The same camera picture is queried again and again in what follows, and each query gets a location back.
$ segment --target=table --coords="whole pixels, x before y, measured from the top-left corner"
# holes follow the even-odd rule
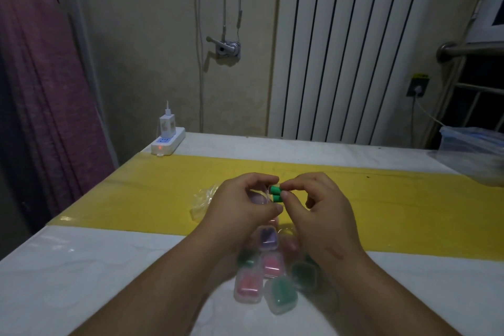
[[[454,173],[425,150],[270,138],[188,133],[175,153]],[[182,238],[46,226],[0,261],[0,335],[70,333]],[[464,335],[499,334],[504,329],[504,263],[369,254]],[[274,316],[265,301],[238,305],[233,287],[230,280],[212,293],[192,335],[372,334],[341,290],[328,290],[315,299],[300,295],[298,307]]]

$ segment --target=curtain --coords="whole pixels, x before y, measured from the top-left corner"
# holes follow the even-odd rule
[[[27,156],[56,215],[114,170],[57,0],[0,0],[0,51]]]

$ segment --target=wall socket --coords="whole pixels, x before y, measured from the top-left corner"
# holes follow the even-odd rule
[[[411,78],[410,85],[408,87],[408,91],[406,92],[406,97],[423,97],[425,94],[425,90],[427,89],[427,85],[429,84],[430,77],[425,73],[415,73]],[[416,93],[417,87],[421,88],[421,92]]]

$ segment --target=beige wall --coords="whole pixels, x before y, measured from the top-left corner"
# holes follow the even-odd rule
[[[425,96],[419,101],[432,112],[441,97],[444,81],[441,66],[436,62],[438,46],[446,41],[460,43],[471,18],[477,0],[432,0],[420,30],[416,50],[412,60],[409,77],[414,73],[427,73],[431,76]],[[410,146],[411,97],[406,97],[409,81],[405,80],[404,92],[397,101],[396,111],[391,119],[389,131],[385,136],[386,146]],[[415,109],[415,147],[422,144],[430,118],[418,108]]]
[[[205,132],[265,135],[276,0],[242,0],[242,59],[218,64],[204,42]],[[202,0],[203,40],[220,39],[222,0]],[[227,39],[238,2],[227,0]],[[170,100],[177,124],[198,131],[194,0],[82,0],[105,121],[119,162],[155,138]]]

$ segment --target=right hand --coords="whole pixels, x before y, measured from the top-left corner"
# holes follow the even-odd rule
[[[310,256],[322,267],[365,256],[352,206],[325,173],[305,173],[280,184],[282,200]],[[305,207],[290,191],[305,190]]]

